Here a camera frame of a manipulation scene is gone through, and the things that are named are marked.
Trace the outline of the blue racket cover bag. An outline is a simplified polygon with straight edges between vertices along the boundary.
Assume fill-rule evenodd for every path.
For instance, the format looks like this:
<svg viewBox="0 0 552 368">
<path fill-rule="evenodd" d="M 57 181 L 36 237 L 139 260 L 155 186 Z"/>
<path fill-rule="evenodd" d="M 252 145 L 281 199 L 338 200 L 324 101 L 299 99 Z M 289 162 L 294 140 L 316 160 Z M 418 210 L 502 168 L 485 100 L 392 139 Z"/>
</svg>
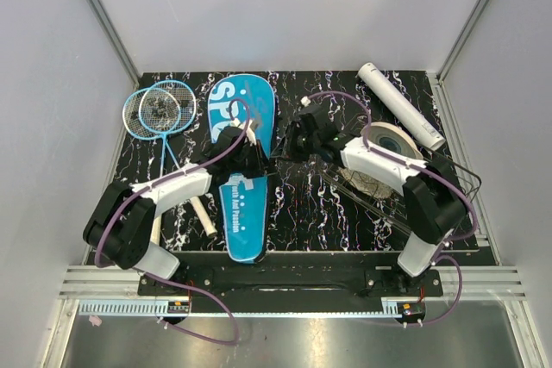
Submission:
<svg viewBox="0 0 552 368">
<path fill-rule="evenodd" d="M 254 74 L 228 76 L 207 98 L 208 152 L 223 157 L 210 166 L 219 189 L 228 254 L 253 264 L 264 252 L 269 162 L 275 135 L 276 100 L 271 85 Z"/>
</svg>

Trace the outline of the white shuttlecock tube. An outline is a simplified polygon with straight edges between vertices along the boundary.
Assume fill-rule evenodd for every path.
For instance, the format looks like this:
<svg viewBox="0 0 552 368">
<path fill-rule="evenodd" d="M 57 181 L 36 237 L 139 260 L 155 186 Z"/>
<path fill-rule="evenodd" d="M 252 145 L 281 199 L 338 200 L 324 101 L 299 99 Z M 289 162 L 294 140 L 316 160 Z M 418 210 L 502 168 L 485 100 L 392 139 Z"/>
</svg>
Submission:
<svg viewBox="0 0 552 368">
<path fill-rule="evenodd" d="M 357 75 L 420 144 L 435 151 L 446 143 L 443 135 L 373 63 L 364 64 Z"/>
</svg>

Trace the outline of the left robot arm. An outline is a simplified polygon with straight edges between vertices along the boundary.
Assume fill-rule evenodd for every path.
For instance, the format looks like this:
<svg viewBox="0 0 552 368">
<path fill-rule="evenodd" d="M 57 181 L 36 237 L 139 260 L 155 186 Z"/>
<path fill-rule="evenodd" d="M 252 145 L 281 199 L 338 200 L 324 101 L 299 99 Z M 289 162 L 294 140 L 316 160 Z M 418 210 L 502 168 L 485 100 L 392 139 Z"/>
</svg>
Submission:
<svg viewBox="0 0 552 368">
<path fill-rule="evenodd" d="M 169 296 L 186 284 L 180 262 L 153 243 L 154 221 L 173 207 L 229 184 L 232 179 L 262 177 L 269 162 L 249 122 L 228 125 L 203 158 L 176 172 L 145 183 L 114 181 L 102 194 L 88 221 L 83 239 L 96 249 L 98 268 L 115 265 L 156 276 L 156 285 Z"/>
</svg>

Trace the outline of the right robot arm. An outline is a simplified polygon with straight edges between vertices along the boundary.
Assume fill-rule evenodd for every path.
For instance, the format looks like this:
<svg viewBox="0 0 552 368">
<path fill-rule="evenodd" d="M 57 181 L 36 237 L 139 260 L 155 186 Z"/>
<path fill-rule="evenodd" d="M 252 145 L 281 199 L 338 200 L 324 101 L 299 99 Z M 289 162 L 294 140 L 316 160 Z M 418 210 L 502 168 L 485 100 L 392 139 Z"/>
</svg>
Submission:
<svg viewBox="0 0 552 368">
<path fill-rule="evenodd" d="M 422 273 L 436 262 L 444 243 L 457 239 L 454 231 L 465 218 L 471 219 L 472 232 L 478 229 L 474 206 L 449 181 L 447 165 L 439 159 L 411 159 L 372 143 L 366 134 L 339 129 L 321 105 L 311 103 L 288 123 L 271 158 L 302 163 L 313 155 L 366 174 L 403 197 L 411 233 L 398 256 L 401 269 L 391 276 L 394 290 L 402 296 L 421 288 Z"/>
</svg>

